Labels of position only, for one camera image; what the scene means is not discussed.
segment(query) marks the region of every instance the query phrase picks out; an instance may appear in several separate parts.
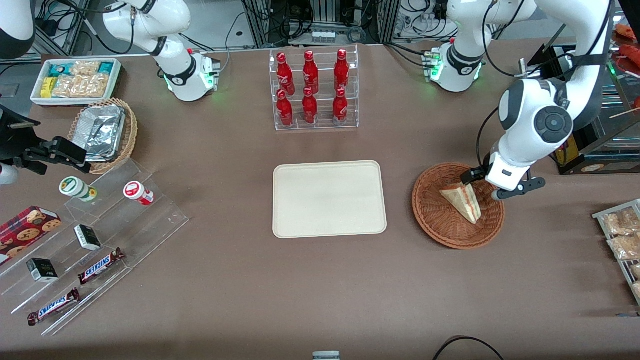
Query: wicker basket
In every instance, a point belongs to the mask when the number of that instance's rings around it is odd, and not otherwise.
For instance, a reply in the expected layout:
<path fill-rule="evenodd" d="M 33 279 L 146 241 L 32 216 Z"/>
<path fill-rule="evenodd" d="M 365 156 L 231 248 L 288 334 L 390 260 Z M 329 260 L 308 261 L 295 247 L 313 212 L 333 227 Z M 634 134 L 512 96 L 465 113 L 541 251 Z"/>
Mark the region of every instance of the wicker basket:
<path fill-rule="evenodd" d="M 131 157 L 131 153 L 133 152 L 133 148 L 136 146 L 136 135 L 138 134 L 138 121 L 136 120 L 136 114 L 131 111 L 129 105 L 126 102 L 120 99 L 108 99 L 101 102 L 96 102 L 95 104 L 91 104 L 90 107 L 98 108 L 101 106 L 108 105 L 118 105 L 122 107 L 127 112 L 127 117 L 125 119 L 125 128 L 122 131 L 122 139 L 120 141 L 120 148 L 118 150 L 118 157 L 116 160 L 110 163 L 91 163 L 91 174 L 94 175 L 102 175 L 105 172 L 114 168 L 117 164 L 123 162 L 123 160 Z M 78 125 L 78 119 L 80 119 L 80 114 L 82 111 L 76 116 L 76 120 L 71 125 L 71 130 L 69 131 L 69 135 L 67 139 L 71 140 L 74 137 L 74 133 L 76 132 L 76 126 Z"/>
<path fill-rule="evenodd" d="M 434 240 L 454 249 L 486 245 L 504 223 L 504 204 L 492 199 L 496 187 L 484 180 L 472 183 L 482 212 L 476 225 L 440 194 L 443 187 L 460 182 L 460 175 L 470 168 L 460 163 L 442 163 L 423 172 L 413 187 L 413 213 L 418 223 Z"/>

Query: brown table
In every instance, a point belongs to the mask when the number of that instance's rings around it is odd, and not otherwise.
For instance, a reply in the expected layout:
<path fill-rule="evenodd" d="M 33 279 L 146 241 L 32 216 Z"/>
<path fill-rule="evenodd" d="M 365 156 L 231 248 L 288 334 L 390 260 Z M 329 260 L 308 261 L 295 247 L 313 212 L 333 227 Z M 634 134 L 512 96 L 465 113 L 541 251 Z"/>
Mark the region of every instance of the brown table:
<path fill-rule="evenodd" d="M 515 70 L 541 43 L 491 48 Z M 193 219 L 56 336 L 0 307 L 0 357 L 300 360 L 335 349 L 347 360 L 424 359 L 466 334 L 508 359 L 638 359 L 640 321 L 614 317 L 634 309 L 630 290 L 590 217 L 637 198 L 637 176 L 560 177 L 542 160 L 533 170 L 547 187 L 507 202 L 491 244 L 445 248 L 417 225 L 413 184 L 437 163 L 475 163 L 479 125 L 513 80 L 486 67 L 469 91 L 450 94 L 382 46 L 359 49 L 361 126 L 322 134 L 275 132 L 266 51 L 233 53 L 220 90 L 194 103 L 167 91 L 152 58 L 123 58 L 118 96 L 140 122 L 133 158 Z M 31 116 L 47 138 L 66 134 L 77 111 L 34 106 Z M 502 133 L 494 119 L 484 151 Z M 380 163 L 387 230 L 276 238 L 273 169 L 349 160 Z M 60 207 L 58 181 L 77 174 L 22 171 L 0 188 L 0 219 Z M 473 343 L 441 358 L 470 354 L 492 358 Z"/>

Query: cookie box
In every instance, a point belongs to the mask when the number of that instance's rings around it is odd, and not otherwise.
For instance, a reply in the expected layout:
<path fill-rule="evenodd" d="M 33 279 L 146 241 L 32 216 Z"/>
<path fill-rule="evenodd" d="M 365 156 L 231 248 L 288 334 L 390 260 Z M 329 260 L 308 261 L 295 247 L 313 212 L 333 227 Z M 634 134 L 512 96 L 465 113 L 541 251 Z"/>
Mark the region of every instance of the cookie box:
<path fill-rule="evenodd" d="M 66 98 L 46 98 L 40 95 L 40 91 L 42 89 L 42 85 L 45 82 L 45 78 L 49 76 L 49 72 L 51 68 L 57 65 L 62 65 L 66 63 L 72 63 L 76 60 L 82 61 L 100 61 L 102 63 L 113 63 L 113 67 L 111 68 L 111 72 L 109 73 L 109 81 L 107 82 L 107 88 L 102 97 L 82 97 L 75 99 L 66 99 Z M 46 107 L 73 107 L 73 106 L 84 106 L 88 104 L 93 104 L 99 101 L 105 101 L 111 98 L 113 94 L 116 84 L 118 81 L 118 75 L 120 74 L 121 64 L 118 60 L 114 58 L 72 58 L 72 59 L 54 59 L 47 60 L 42 64 L 42 69 L 40 69 L 40 74 L 38 75 L 38 79 L 36 80 L 36 85 L 33 87 L 33 91 L 31 92 L 31 101 L 40 105 L 44 108 Z"/>
<path fill-rule="evenodd" d="M 60 224 L 62 221 L 58 214 L 30 206 L 0 225 L 0 265 L 16 257 Z"/>

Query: red bottle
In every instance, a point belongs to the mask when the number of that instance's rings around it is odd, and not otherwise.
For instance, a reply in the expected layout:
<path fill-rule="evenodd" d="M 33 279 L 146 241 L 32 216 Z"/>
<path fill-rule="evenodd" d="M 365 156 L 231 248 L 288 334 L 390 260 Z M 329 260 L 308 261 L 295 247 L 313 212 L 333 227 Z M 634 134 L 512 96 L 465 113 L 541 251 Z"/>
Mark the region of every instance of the red bottle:
<path fill-rule="evenodd" d="M 336 126 L 343 126 L 347 122 L 347 106 L 349 103 L 344 97 L 344 88 L 338 88 L 333 100 L 333 123 Z"/>
<path fill-rule="evenodd" d="M 296 93 L 296 87 L 293 85 L 293 71 L 287 63 L 287 56 L 284 53 L 278 53 L 276 55 L 278 60 L 278 82 L 280 88 L 287 92 L 287 95 L 292 96 Z"/>
<path fill-rule="evenodd" d="M 345 49 L 338 50 L 338 61 L 333 68 L 334 82 L 333 87 L 336 91 L 339 88 L 347 88 L 349 85 L 349 63 L 347 63 L 347 51 Z"/>
<path fill-rule="evenodd" d="M 318 65 L 314 61 L 314 52 L 311 50 L 305 51 L 305 67 L 302 69 L 302 74 L 305 76 L 305 86 L 310 87 L 311 91 L 317 94 L 320 91 Z"/>
<path fill-rule="evenodd" d="M 302 99 L 302 108 L 305 111 L 305 121 L 309 125 L 316 123 L 316 116 L 318 114 L 318 103 L 314 97 L 314 92 L 309 86 L 305 88 L 305 98 Z"/>
<path fill-rule="evenodd" d="M 278 96 L 276 107 L 278 108 L 278 115 L 280 116 L 282 126 L 293 126 L 293 108 L 291 107 L 291 103 L 287 99 L 287 94 L 284 92 L 284 90 L 278 89 L 276 95 Z"/>

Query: foil-wrapped food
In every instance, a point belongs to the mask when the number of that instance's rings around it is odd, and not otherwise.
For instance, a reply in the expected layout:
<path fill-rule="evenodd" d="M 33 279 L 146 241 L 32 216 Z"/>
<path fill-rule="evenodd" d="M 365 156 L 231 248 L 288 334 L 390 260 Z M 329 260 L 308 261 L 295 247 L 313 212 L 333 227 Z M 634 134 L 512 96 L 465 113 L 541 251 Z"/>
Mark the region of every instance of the foil-wrapped food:
<path fill-rule="evenodd" d="M 127 112 L 117 105 L 88 108 L 80 114 L 72 142 L 86 150 L 87 162 L 118 157 Z"/>

